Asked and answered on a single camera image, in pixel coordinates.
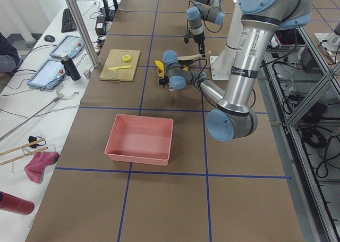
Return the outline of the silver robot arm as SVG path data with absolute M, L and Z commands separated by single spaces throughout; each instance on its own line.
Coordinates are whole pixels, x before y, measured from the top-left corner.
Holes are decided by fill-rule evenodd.
M 219 26 L 223 25 L 225 13 L 222 11 L 224 0 L 192 0 L 186 11 L 187 29 L 184 42 L 190 39 L 198 45 L 198 52 L 202 57 L 205 52 L 205 23 L 210 22 Z
M 230 141 L 252 134 L 258 124 L 248 105 L 254 82 L 269 41 L 275 31 L 292 29 L 309 23 L 312 0 L 238 0 L 242 32 L 229 72 L 227 87 L 220 89 L 203 72 L 183 71 L 173 50 L 163 54 L 169 85 L 180 90 L 195 86 L 215 107 L 207 115 L 207 128 L 218 141 Z

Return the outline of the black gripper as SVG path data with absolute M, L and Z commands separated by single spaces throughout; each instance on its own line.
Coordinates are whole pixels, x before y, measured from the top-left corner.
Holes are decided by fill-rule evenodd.
M 165 87 L 166 85 L 168 85 L 168 77 L 159 77 L 158 83 L 160 86 Z
M 193 38 L 194 42 L 198 43 L 199 53 L 200 53 L 200 55 L 202 57 L 205 57 L 206 56 L 206 52 L 205 52 L 205 44 L 204 44 L 204 41 L 205 41 L 205 34 L 204 34 L 204 32 L 202 32 L 202 33 L 200 33 L 198 35 L 194 35 L 191 32 L 187 32 L 184 35 L 184 42 L 188 43 L 190 38 Z

